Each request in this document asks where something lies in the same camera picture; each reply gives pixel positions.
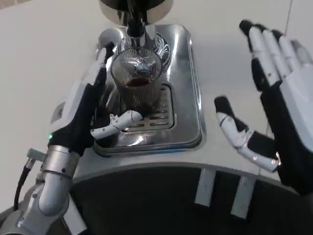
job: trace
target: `drip tray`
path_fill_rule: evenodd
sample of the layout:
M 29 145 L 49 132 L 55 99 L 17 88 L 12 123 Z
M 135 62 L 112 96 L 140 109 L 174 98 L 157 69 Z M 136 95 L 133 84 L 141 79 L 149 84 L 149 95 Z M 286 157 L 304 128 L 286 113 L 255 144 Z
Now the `drip tray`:
M 144 119 L 135 122 L 123 132 L 147 132 L 153 130 L 168 130 L 174 125 L 174 115 L 172 107 L 171 90 L 167 85 L 162 85 L 161 96 L 157 105 L 153 108 L 153 113 Z
M 143 120 L 108 139 L 96 141 L 94 150 L 100 156 L 185 151 L 196 148 L 205 140 L 205 123 L 190 34 L 177 24 L 157 25 L 156 30 L 164 39 L 164 53 L 170 52 L 171 57 L 159 78 L 163 84 L 159 104 Z M 108 84 L 114 84 L 110 74 L 111 63 L 126 37 L 125 28 L 107 29 L 99 37 L 99 50 L 110 42 L 115 45 L 114 56 L 107 61 Z M 123 110 L 119 99 L 112 107 Z

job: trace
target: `coffee machine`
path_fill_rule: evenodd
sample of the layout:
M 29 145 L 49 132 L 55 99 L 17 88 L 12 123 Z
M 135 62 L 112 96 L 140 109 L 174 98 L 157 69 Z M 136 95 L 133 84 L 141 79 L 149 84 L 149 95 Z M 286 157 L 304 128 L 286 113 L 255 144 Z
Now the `coffee machine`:
M 102 106 L 119 115 L 125 105 L 111 75 L 115 56 L 129 48 L 144 47 L 162 62 L 161 96 L 153 112 L 109 140 L 96 141 L 103 157 L 177 152 L 195 149 L 205 141 L 201 94 L 190 33 L 182 25 L 155 25 L 167 15 L 174 0 L 99 0 L 102 13 L 121 28 L 99 36 L 97 51 L 112 46 L 107 61 L 107 82 Z

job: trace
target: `black machine top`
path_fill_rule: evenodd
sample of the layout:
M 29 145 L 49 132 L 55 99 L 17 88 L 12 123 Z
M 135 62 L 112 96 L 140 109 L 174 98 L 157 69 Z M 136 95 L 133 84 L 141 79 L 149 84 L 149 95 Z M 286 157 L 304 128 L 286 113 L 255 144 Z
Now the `black machine top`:
M 127 2 L 131 1 L 140 11 L 150 10 L 166 0 L 101 0 L 103 4 L 118 11 L 128 11 Z

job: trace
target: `white table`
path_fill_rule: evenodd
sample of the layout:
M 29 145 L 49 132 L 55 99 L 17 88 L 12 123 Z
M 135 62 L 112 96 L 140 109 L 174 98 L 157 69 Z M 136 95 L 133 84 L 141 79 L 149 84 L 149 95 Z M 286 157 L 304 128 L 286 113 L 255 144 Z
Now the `white table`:
M 240 157 L 223 137 L 213 100 L 227 95 L 239 117 L 265 132 L 250 54 L 238 24 L 247 18 L 284 31 L 288 11 L 287 0 L 176 0 L 160 23 L 182 24 L 191 32 L 207 129 L 204 147 L 189 153 L 111 159 L 89 150 L 81 158 L 76 177 L 143 163 L 207 164 L 258 175 L 259 168 Z M 109 27 L 116 26 L 102 15 L 97 0 L 31 0 L 0 10 L 0 211 L 13 205 L 27 150 L 46 152 L 55 104 L 88 69 L 97 37 Z M 38 170 L 36 164 L 20 200 L 34 184 Z M 277 175 L 268 176 L 277 179 Z

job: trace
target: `coffee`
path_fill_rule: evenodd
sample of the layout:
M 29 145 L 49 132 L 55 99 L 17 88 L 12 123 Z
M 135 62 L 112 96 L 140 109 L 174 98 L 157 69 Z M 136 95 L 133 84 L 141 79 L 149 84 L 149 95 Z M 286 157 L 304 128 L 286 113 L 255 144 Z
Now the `coffee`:
M 140 87 L 150 83 L 150 80 L 144 77 L 137 77 L 126 83 L 127 87 Z

